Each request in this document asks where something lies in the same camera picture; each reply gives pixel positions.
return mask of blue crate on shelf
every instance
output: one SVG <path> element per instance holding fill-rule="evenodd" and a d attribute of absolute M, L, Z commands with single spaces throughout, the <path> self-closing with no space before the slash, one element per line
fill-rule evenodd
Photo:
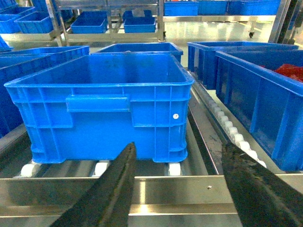
<path fill-rule="evenodd" d="M 35 12 L 35 11 L 36 11 L 35 7 L 19 7 L 19 6 L 16 6 L 16 7 L 12 7 L 12 8 L 6 9 L 4 11 L 1 11 L 0 14 L 17 14 L 17 15 L 20 15 L 20 16 L 26 16 L 28 14 L 31 14 L 31 13 Z"/>
<path fill-rule="evenodd" d="M 6 9 L 8 7 L 13 7 L 17 3 L 15 0 L 1 0 L 0 1 L 0 9 Z"/>
<path fill-rule="evenodd" d="M 256 42 L 193 42 L 188 44 L 188 70 L 196 72 L 206 89 L 216 88 L 216 51 L 297 50 L 296 45 Z"/>
<path fill-rule="evenodd" d="M 97 34 L 107 31 L 106 11 L 84 11 L 71 25 L 75 34 Z"/>
<path fill-rule="evenodd" d="M 4 83 L 51 66 L 49 57 L 46 58 L 45 55 L 0 55 L 0 138 L 23 122 L 18 108 L 3 86 Z"/>
<path fill-rule="evenodd" d="M 113 160 L 129 141 L 138 159 L 179 162 L 187 157 L 193 82 L 168 54 L 104 53 L 5 86 L 22 114 L 35 162 Z"/>
<path fill-rule="evenodd" d="M 0 36 L 0 53 L 3 53 L 3 52 L 9 53 L 13 49 L 14 48 L 8 46 L 8 44 Z"/>
<path fill-rule="evenodd" d="M 198 1 L 167 1 L 164 3 L 164 15 L 166 16 L 197 16 Z"/>
<path fill-rule="evenodd" d="M 146 33 L 156 31 L 154 17 L 129 17 L 124 22 L 125 33 Z"/>
<path fill-rule="evenodd" d="M 280 0 L 231 0 L 229 15 L 275 15 L 278 11 Z"/>
<path fill-rule="evenodd" d="M 18 18 L 20 18 L 20 15 L 0 14 L 0 33 L 12 34 L 20 32 L 20 27 L 15 23 Z"/>
<path fill-rule="evenodd" d="M 53 63 L 63 63 L 75 58 L 89 55 L 89 46 L 40 47 L 21 51 L 0 53 L 2 55 L 35 55 L 50 54 Z"/>
<path fill-rule="evenodd" d="M 31 0 L 31 1 L 32 1 L 33 5 L 35 6 L 37 11 L 48 12 L 45 0 Z M 58 11 L 57 5 L 55 4 L 55 0 L 52 0 L 52 2 L 54 4 L 55 11 Z"/>
<path fill-rule="evenodd" d="M 34 12 L 25 17 L 15 20 L 22 33 L 50 33 L 53 24 L 49 14 L 46 12 Z"/>
<path fill-rule="evenodd" d="M 216 55 L 219 99 L 280 169 L 303 170 L 303 83 L 272 71 L 303 66 L 303 51 Z"/>
<path fill-rule="evenodd" d="M 173 43 L 148 43 L 148 44 L 113 44 L 102 48 L 96 53 L 117 53 L 117 52 L 141 52 L 144 54 L 165 53 L 174 55 L 181 62 L 183 50 Z"/>
<path fill-rule="evenodd" d="M 227 0 L 200 0 L 199 15 L 225 15 L 227 12 Z"/>

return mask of blue plastic crate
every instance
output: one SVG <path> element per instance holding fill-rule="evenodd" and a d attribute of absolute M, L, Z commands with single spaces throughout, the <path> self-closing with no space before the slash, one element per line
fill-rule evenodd
<path fill-rule="evenodd" d="M 166 16 L 197 16 L 198 1 L 169 1 L 164 3 L 164 15 Z"/>
<path fill-rule="evenodd" d="M 144 54 L 166 53 L 174 55 L 181 62 L 183 50 L 173 43 L 148 43 L 148 44 L 113 44 L 102 48 L 96 53 L 117 53 L 117 52 L 141 52 Z"/>
<path fill-rule="evenodd" d="M 5 9 L 8 7 L 13 7 L 15 6 L 17 3 L 15 0 L 1 0 L 0 1 L 0 9 Z"/>
<path fill-rule="evenodd" d="M 156 31 L 154 17 L 129 17 L 124 22 L 125 33 L 144 33 Z"/>
<path fill-rule="evenodd" d="M 4 11 L 1 11 L 0 14 L 18 14 L 20 16 L 26 16 L 28 14 L 31 14 L 35 12 L 35 7 L 12 7 L 9 9 L 6 9 Z"/>
<path fill-rule="evenodd" d="M 227 12 L 227 0 L 200 0 L 199 15 L 225 15 Z"/>
<path fill-rule="evenodd" d="M 89 46 L 65 46 L 65 47 L 41 47 L 27 49 L 21 51 L 12 51 L 0 53 L 2 55 L 35 55 L 35 54 L 50 54 L 50 59 L 53 63 L 63 63 L 75 58 L 89 55 Z"/>
<path fill-rule="evenodd" d="M 107 21 L 97 17 L 82 17 L 71 25 L 71 29 L 75 34 L 105 33 L 107 31 Z"/>
<path fill-rule="evenodd" d="M 23 33 L 49 33 L 53 31 L 51 18 L 46 12 L 34 12 L 15 20 Z"/>
<path fill-rule="evenodd" d="M 31 1 L 32 1 L 33 5 L 35 6 L 37 11 L 48 12 L 45 0 L 31 0 Z M 52 2 L 54 4 L 55 11 L 58 11 L 57 5 L 55 4 L 55 0 L 52 0 Z"/>
<path fill-rule="evenodd" d="M 303 66 L 303 51 L 216 55 L 219 99 L 280 169 L 303 170 L 303 83 L 272 71 Z"/>
<path fill-rule="evenodd" d="M 188 69 L 196 72 L 206 89 L 216 88 L 216 51 L 297 50 L 296 45 L 256 42 L 194 42 L 188 44 Z"/>
<path fill-rule="evenodd" d="M 0 56 L 0 138 L 23 122 L 18 108 L 3 86 L 4 83 L 51 66 L 50 58 L 44 55 Z"/>
<path fill-rule="evenodd" d="M 8 46 L 8 44 L 2 39 L 2 37 L 0 36 L 0 53 L 2 52 L 10 52 L 12 49 L 14 49 L 13 47 Z"/>
<path fill-rule="evenodd" d="M 5 86 L 22 114 L 35 162 L 112 160 L 130 141 L 138 159 L 179 162 L 187 157 L 193 82 L 171 55 L 109 53 Z"/>
<path fill-rule="evenodd" d="M 0 33 L 12 34 L 20 32 L 19 26 L 15 23 L 18 18 L 20 18 L 20 15 L 0 14 Z"/>
<path fill-rule="evenodd" d="M 229 3 L 230 15 L 275 15 L 280 0 L 232 0 Z"/>

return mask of metal shelving rack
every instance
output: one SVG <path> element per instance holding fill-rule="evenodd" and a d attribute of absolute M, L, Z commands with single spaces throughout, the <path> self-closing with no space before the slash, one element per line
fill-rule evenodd
<path fill-rule="evenodd" d="M 140 41 L 164 41 L 165 30 L 163 21 L 163 0 L 56 0 L 58 9 L 79 9 L 79 10 L 103 10 L 107 11 L 109 31 L 104 34 L 73 34 L 71 29 L 63 27 L 63 33 L 67 44 L 69 42 L 137 42 Z M 53 11 L 51 2 L 47 2 L 49 12 Z M 137 8 L 155 6 L 157 8 L 157 30 L 155 33 L 120 33 L 122 30 L 122 12 Z"/>

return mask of crate rim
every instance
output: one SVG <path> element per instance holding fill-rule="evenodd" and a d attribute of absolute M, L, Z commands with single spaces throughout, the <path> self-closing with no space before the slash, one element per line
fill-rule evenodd
<path fill-rule="evenodd" d="M 134 44 L 134 45 L 149 45 L 149 44 L 163 44 L 163 43 L 130 43 L 130 44 Z M 174 43 L 165 43 L 165 44 L 170 44 L 170 45 L 172 45 L 174 48 L 176 48 L 176 50 L 174 50 L 174 51 L 134 51 L 135 53 L 138 53 L 138 52 L 140 52 L 140 53 L 154 53 L 154 52 L 180 52 L 181 53 L 181 55 L 183 55 L 184 53 L 183 53 L 183 50 L 181 50 L 177 45 L 175 45 Z M 115 46 L 115 45 L 125 45 L 125 44 L 111 44 L 111 45 L 109 45 L 109 46 L 106 46 L 106 47 L 103 47 L 103 48 L 101 48 L 100 50 L 98 50 L 98 52 L 95 52 L 95 53 L 93 53 L 93 54 L 96 54 L 96 53 L 106 53 L 106 52 L 99 52 L 99 51 L 104 51 L 104 50 L 106 50 L 106 49 L 108 49 L 108 48 L 111 48 L 111 47 L 113 47 L 113 46 Z"/>
<path fill-rule="evenodd" d="M 216 49 L 218 48 L 223 48 L 223 49 L 234 49 L 235 47 L 241 47 L 241 46 L 206 46 L 204 44 L 199 44 L 199 43 L 204 43 L 204 44 L 207 44 L 207 43 L 259 43 L 259 44 L 272 44 L 272 46 L 286 46 L 286 45 L 289 45 L 289 46 L 293 46 L 291 44 L 274 44 L 274 43 L 264 43 L 264 42 L 250 42 L 250 41 L 218 41 L 218 42 L 188 42 L 187 45 L 188 46 L 192 46 L 192 47 L 195 47 L 195 48 L 198 48 L 200 50 L 210 50 L 210 51 L 217 51 Z"/>
<path fill-rule="evenodd" d="M 121 53 L 111 53 L 111 55 L 128 55 L 128 54 L 135 54 L 135 55 L 141 55 L 141 53 L 137 53 L 137 52 L 121 52 Z M 108 83 L 108 84 L 19 84 L 21 83 L 23 80 L 30 78 L 30 77 L 34 77 L 38 74 L 41 73 L 37 72 L 37 73 L 33 73 L 27 76 L 23 76 L 17 79 L 14 79 L 10 82 L 7 82 L 4 84 L 5 87 L 44 87 L 44 88 L 52 88 L 52 87 L 162 87 L 162 86 L 183 86 L 183 85 L 190 85 L 193 84 L 195 82 L 195 79 L 185 70 L 185 68 L 182 67 L 181 63 L 172 55 L 168 55 L 168 54 L 145 54 L 145 56 L 155 56 L 155 55 L 163 55 L 166 57 L 171 57 L 172 60 L 174 61 L 174 63 L 177 65 L 177 67 L 180 69 L 180 71 L 182 72 L 182 74 L 184 74 L 184 78 L 185 81 L 184 82 L 166 82 L 166 83 Z M 90 57 L 90 56 L 98 56 L 98 54 L 96 55 L 87 55 L 87 56 L 82 56 L 80 58 L 76 58 L 67 62 L 64 62 L 62 64 L 50 67 L 48 69 L 43 70 L 43 72 L 45 71 L 50 71 L 53 68 L 58 68 L 61 66 L 64 66 L 70 62 L 73 61 L 77 61 L 81 58 L 86 58 L 86 57 Z"/>
<path fill-rule="evenodd" d="M 298 52 L 300 50 L 289 50 L 288 52 Z M 256 73 L 259 77 L 276 84 L 279 87 L 283 87 L 284 89 L 303 97 L 303 83 L 299 82 L 297 80 L 291 79 L 289 77 L 283 76 L 277 72 L 274 72 L 272 70 L 263 68 L 261 66 L 258 66 L 254 63 L 251 63 L 249 61 L 246 61 L 244 59 L 238 58 L 233 56 L 232 54 L 228 54 L 225 52 L 218 51 L 215 54 L 217 57 L 225 59 L 227 61 L 232 60 L 234 64 L 241 68 L 245 68 L 246 70 L 249 70 L 253 73 Z"/>
<path fill-rule="evenodd" d="M 31 13 L 31 14 L 25 15 L 24 17 L 20 17 L 20 18 L 18 18 L 17 20 L 15 20 L 14 22 L 17 22 L 17 23 L 18 23 L 18 22 L 22 22 L 22 23 L 32 23 L 32 22 L 40 23 L 40 22 L 43 22 L 43 21 L 47 20 L 48 18 L 50 18 L 50 16 L 46 16 L 46 17 L 43 18 L 42 20 L 22 20 L 22 19 L 24 19 L 25 17 L 28 17 L 28 16 L 30 16 L 30 15 L 32 15 L 32 14 L 36 14 L 36 13 L 45 13 L 45 14 L 47 14 L 46 12 L 39 12 L 39 11 L 36 11 L 36 12 Z"/>

